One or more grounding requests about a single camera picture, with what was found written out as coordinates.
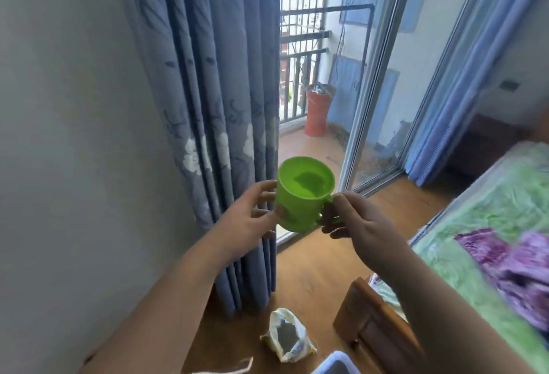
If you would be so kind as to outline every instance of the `forearm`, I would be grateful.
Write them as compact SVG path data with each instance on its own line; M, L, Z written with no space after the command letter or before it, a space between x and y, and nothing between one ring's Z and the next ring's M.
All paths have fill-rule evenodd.
M533 371L478 313L415 253L387 276L433 372Z
M224 264L206 235L153 286L81 374L179 372Z

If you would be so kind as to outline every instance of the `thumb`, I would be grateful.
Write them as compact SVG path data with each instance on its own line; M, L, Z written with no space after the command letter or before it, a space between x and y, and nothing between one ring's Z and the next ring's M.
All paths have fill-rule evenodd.
M352 206L352 204L349 203L349 200L347 199L347 197L345 197L344 194L336 194L334 196L333 203L336 210L338 211L338 215L341 219L343 219L346 225L352 225L355 222L362 222L362 218L360 217L359 213Z
M276 205L274 210L254 219L258 232L263 235L265 232L271 231L284 217L285 211L284 206Z

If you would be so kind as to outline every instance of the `person's left arm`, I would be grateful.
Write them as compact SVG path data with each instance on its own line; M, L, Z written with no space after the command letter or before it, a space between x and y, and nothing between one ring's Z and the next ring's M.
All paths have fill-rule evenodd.
M216 276L258 246L279 221L256 205L273 201L276 181L256 183L160 279L81 374L179 373Z

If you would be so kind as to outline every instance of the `mug rim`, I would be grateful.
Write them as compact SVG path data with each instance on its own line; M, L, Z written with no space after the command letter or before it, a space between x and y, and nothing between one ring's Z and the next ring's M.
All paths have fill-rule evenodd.
M320 200L320 199L324 199L326 196L331 196L332 195L332 192L334 191L335 189L335 175L334 175L334 172L332 171L332 169L330 169L326 164L324 164L323 162L321 162L320 160L314 158L314 157L310 157L310 156L294 156L294 157L290 157L289 159L286 159L282 162L282 164L278 167L278 172L280 173L280 169L282 168L282 166L284 166L284 163L289 161L289 160L292 160L292 159L310 159L310 160L314 160L315 162L317 163L320 163L322 165L322 167L325 167L326 169L328 169L330 171L330 174L332 175L333 177L333 183L332 183L332 188L329 190L329 192L327 192L326 194L322 195L322 196L319 196L319 197L303 197L303 196L299 196L299 195L296 195L295 193L293 193L291 190L288 190L288 188L285 186L285 184L282 182L282 180L280 179L280 175L277 176L277 182L280 183L282 185L282 187L284 188L284 190L286 192L288 192L289 194L291 194L292 196L295 196L295 197L298 197L299 199L303 199L303 200Z

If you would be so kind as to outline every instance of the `bed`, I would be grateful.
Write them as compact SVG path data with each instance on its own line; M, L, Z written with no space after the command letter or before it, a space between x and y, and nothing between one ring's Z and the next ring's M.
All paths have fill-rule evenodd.
M548 211L549 145L523 141L410 241L413 250L541 374L549 374L546 342L488 284L453 236L492 227L514 244L525 231L549 234ZM353 282L334 328L347 343L366 348L388 374L426 371L423 352L396 295L377 275Z

